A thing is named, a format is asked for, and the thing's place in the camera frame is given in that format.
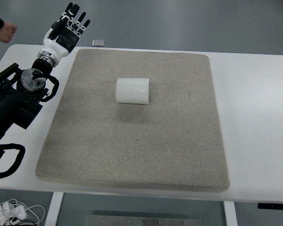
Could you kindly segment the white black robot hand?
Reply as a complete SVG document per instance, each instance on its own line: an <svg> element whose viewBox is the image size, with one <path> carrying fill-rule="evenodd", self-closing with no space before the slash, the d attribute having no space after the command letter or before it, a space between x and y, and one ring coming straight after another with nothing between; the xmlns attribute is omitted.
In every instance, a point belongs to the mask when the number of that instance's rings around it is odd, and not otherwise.
<svg viewBox="0 0 283 226"><path fill-rule="evenodd" d="M45 34L43 39L43 51L52 54L54 57L66 57L72 52L79 42L80 36L91 22L88 19L81 28L79 28L80 23L86 16L86 12L83 12L77 21L73 23L73 19L79 9L80 7L77 4L73 4L72 2L68 4L61 15L61 20L55 22L52 28Z"/></svg>

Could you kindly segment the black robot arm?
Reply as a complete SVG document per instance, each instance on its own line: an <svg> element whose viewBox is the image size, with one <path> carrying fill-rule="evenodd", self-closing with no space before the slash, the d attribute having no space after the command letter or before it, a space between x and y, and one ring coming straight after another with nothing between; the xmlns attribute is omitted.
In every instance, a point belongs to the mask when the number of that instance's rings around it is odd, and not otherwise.
<svg viewBox="0 0 283 226"><path fill-rule="evenodd" d="M31 68L21 70L13 63L0 73L0 140L13 124L28 128L41 111L41 103L56 95L59 81L51 76L52 69L72 52L90 23L84 20L85 12L75 19L79 9L69 3L46 33Z"/></svg>

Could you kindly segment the person's hand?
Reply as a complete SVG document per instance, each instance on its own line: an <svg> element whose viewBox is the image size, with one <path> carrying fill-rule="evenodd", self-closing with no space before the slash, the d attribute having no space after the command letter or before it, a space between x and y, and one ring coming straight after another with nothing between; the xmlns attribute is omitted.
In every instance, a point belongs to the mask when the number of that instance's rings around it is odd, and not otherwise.
<svg viewBox="0 0 283 226"><path fill-rule="evenodd" d="M9 43L12 40L17 29L18 27L15 24L4 21L4 24L0 29L0 41L3 43Z"/></svg>

